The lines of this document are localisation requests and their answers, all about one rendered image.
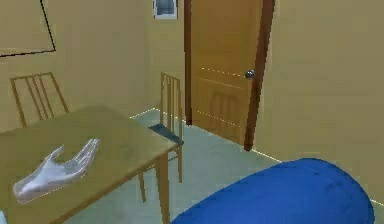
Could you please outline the brown wooden room door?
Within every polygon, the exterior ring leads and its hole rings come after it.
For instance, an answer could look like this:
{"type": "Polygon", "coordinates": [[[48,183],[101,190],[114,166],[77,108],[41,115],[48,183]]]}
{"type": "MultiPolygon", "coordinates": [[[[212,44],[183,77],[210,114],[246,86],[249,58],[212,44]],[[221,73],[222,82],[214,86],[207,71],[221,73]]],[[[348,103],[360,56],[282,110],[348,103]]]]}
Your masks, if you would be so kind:
{"type": "Polygon", "coordinates": [[[191,0],[188,122],[253,147],[276,0],[191,0]],[[254,78],[245,78],[248,70],[254,78]]]}

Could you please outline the wooden chair with dark seat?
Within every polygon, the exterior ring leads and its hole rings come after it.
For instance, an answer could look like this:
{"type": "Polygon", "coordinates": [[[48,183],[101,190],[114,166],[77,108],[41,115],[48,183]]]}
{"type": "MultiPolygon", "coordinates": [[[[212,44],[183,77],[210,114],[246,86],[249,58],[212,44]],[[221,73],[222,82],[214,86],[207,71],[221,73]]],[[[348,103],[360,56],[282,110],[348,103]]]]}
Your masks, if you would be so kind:
{"type": "Polygon", "coordinates": [[[159,112],[159,123],[150,126],[150,129],[178,145],[169,161],[177,160],[178,181],[182,182],[184,140],[181,81],[166,72],[160,73],[159,112]]]}

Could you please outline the blue rounded sofa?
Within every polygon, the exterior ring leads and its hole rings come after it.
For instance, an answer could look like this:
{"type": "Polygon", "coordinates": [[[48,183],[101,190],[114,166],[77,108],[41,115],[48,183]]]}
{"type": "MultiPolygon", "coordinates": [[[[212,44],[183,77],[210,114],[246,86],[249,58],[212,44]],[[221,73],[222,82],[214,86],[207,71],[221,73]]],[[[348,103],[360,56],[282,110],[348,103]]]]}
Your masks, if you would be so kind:
{"type": "Polygon", "coordinates": [[[193,205],[171,224],[374,224],[373,205],[346,171],[302,158],[251,174],[193,205]]]}

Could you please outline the silver hand statue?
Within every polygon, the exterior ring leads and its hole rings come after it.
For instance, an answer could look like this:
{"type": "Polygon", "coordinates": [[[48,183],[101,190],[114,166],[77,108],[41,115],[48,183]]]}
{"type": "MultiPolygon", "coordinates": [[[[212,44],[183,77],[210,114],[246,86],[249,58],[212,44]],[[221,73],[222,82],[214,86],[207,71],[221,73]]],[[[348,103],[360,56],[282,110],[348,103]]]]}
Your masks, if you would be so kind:
{"type": "Polygon", "coordinates": [[[99,143],[99,139],[89,139],[73,158],[63,163],[55,159],[64,151],[64,146],[55,149],[31,174],[13,185],[17,202],[29,203],[82,178],[96,157],[99,143]]]}

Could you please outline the small blue framed picture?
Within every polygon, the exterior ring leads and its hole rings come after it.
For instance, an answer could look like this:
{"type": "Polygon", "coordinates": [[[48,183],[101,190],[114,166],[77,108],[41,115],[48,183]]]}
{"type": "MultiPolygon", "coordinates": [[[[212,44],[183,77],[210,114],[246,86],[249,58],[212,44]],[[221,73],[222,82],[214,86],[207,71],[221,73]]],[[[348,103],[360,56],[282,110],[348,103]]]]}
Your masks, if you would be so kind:
{"type": "Polygon", "coordinates": [[[154,0],[155,19],[176,19],[178,0],[154,0]]]}

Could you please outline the wooden slatted chair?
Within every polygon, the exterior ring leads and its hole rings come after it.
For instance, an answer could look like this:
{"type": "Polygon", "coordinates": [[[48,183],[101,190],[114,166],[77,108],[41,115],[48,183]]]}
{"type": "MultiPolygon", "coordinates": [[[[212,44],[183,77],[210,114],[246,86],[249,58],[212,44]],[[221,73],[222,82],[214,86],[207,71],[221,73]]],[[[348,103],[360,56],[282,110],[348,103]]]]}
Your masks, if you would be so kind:
{"type": "Polygon", "coordinates": [[[69,112],[68,105],[63,97],[60,86],[52,72],[42,72],[29,75],[14,76],[9,78],[11,90],[13,93],[16,109],[19,115],[19,121],[23,128],[27,127],[27,120],[23,111],[22,103],[19,97],[16,83],[23,80],[27,86],[31,96],[35,111],[40,120],[47,120],[55,117],[50,99],[43,81],[44,77],[49,77],[52,81],[53,87],[59,97],[61,105],[65,113],[69,112]]]}

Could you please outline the wooden dining table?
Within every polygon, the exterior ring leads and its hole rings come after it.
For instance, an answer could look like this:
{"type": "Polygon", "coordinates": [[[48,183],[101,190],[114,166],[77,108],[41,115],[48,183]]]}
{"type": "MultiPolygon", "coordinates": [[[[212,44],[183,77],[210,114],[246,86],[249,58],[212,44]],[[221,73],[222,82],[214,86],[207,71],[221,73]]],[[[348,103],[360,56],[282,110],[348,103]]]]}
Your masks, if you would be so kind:
{"type": "Polygon", "coordinates": [[[138,175],[156,167],[162,221],[170,223],[168,153],[177,144],[106,107],[88,106],[27,128],[0,134],[0,210],[8,224],[62,224],[138,175]],[[91,138],[100,140],[85,177],[27,204],[16,201],[13,184],[31,173],[58,146],[69,160],[91,138]]]}

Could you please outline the large black framed picture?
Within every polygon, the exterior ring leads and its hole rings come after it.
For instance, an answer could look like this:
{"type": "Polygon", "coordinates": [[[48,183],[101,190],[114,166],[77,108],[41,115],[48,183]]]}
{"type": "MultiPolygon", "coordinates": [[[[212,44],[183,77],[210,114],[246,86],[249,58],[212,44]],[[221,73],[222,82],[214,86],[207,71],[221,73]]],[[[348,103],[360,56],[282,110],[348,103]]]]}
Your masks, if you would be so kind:
{"type": "Polygon", "coordinates": [[[0,58],[56,51],[46,3],[0,0],[0,58]]]}

